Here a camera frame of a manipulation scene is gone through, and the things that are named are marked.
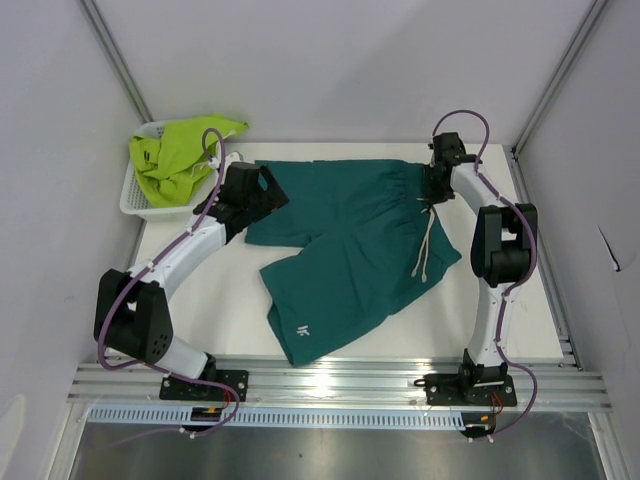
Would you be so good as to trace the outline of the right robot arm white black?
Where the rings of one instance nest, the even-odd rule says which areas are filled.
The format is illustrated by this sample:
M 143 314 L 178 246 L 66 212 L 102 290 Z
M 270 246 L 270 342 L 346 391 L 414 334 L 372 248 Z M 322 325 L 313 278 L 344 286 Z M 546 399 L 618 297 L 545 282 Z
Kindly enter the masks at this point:
M 538 213 L 530 203 L 513 203 L 489 180 L 477 155 L 456 133 L 433 137 L 425 167 L 426 205 L 460 196 L 476 216 L 470 264 L 479 297 L 471 340 L 454 374 L 428 374 L 430 405 L 489 406 L 496 398 L 516 404 L 506 338 L 515 300 L 537 265 Z

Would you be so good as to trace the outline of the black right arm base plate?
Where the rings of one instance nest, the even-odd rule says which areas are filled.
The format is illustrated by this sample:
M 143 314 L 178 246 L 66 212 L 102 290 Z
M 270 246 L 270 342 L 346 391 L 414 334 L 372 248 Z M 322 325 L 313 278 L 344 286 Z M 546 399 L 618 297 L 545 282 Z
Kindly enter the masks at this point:
M 504 382 L 472 385 L 461 374 L 432 373 L 416 379 L 413 386 L 425 392 L 427 403 L 431 406 L 517 405 L 517 395 L 510 376 Z

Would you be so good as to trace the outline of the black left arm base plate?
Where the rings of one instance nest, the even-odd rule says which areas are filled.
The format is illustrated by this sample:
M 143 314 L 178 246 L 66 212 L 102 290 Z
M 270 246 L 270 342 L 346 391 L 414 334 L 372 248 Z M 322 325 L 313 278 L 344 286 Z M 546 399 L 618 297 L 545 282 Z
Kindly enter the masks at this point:
M 249 386 L 249 372 L 240 369 L 220 369 L 214 360 L 209 360 L 197 380 L 183 380 L 169 375 L 160 386 L 159 398 L 171 401 L 234 402 L 229 391 L 236 392 L 244 402 Z

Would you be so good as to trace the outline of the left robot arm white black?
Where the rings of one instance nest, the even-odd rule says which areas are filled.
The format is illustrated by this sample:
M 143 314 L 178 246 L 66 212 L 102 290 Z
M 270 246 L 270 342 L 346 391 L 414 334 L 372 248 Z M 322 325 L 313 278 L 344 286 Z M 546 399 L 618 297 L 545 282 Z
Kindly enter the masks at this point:
M 213 358 L 174 334 L 169 300 L 201 263 L 288 202 L 267 166 L 233 162 L 222 184 L 160 252 L 127 271 L 103 274 L 94 322 L 103 368 L 143 363 L 182 377 L 182 388 L 192 398 L 209 398 L 217 387 L 216 374 L 207 369 Z

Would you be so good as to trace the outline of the teal green shorts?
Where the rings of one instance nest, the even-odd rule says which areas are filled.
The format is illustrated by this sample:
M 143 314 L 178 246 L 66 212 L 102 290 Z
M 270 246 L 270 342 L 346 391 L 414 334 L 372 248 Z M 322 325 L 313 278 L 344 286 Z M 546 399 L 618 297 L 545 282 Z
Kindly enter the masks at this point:
M 424 166 L 396 159 L 265 161 L 288 203 L 245 241 L 294 247 L 260 271 L 268 323 L 307 365 L 380 326 L 443 280 L 461 255 L 426 205 Z

